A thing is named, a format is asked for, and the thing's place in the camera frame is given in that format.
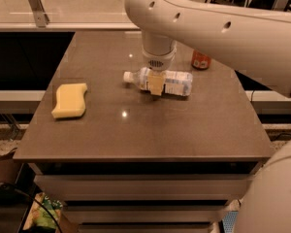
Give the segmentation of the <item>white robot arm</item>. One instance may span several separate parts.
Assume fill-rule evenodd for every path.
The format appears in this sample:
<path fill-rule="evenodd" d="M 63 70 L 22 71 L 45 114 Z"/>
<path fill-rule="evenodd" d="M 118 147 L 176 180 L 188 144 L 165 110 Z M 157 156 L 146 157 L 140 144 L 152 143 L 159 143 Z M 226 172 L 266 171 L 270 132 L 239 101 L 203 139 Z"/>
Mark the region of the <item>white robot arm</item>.
<path fill-rule="evenodd" d="M 291 13 L 197 3 L 125 0 L 129 19 L 291 99 Z M 291 141 L 255 175 L 233 233 L 291 233 Z"/>

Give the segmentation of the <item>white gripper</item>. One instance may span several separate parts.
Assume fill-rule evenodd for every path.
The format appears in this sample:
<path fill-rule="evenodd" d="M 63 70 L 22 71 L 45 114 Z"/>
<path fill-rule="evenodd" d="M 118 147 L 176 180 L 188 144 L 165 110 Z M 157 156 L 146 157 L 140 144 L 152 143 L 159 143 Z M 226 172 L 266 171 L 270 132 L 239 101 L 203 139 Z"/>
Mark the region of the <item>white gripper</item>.
<path fill-rule="evenodd" d="M 177 48 L 173 48 L 170 52 L 163 55 L 155 55 L 142 49 L 145 66 L 154 71 L 165 71 L 169 69 L 175 59 Z M 165 79 L 162 76 L 149 76 L 148 88 L 152 95 L 160 96 L 163 92 Z"/>

